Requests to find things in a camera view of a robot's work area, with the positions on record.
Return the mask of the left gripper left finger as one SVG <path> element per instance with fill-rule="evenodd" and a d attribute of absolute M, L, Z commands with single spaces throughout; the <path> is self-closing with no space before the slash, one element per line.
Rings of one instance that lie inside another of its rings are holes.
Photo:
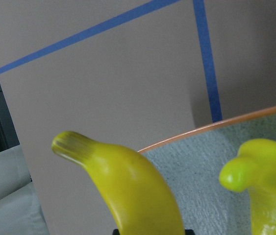
<path fill-rule="evenodd" d="M 119 230 L 118 229 L 114 229 L 112 235 L 120 235 Z"/>

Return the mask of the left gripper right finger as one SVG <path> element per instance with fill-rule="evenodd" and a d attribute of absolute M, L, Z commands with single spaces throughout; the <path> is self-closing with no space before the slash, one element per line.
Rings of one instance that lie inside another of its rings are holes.
<path fill-rule="evenodd" d="M 185 235 L 194 235 L 194 231 L 192 229 L 185 229 Z"/>

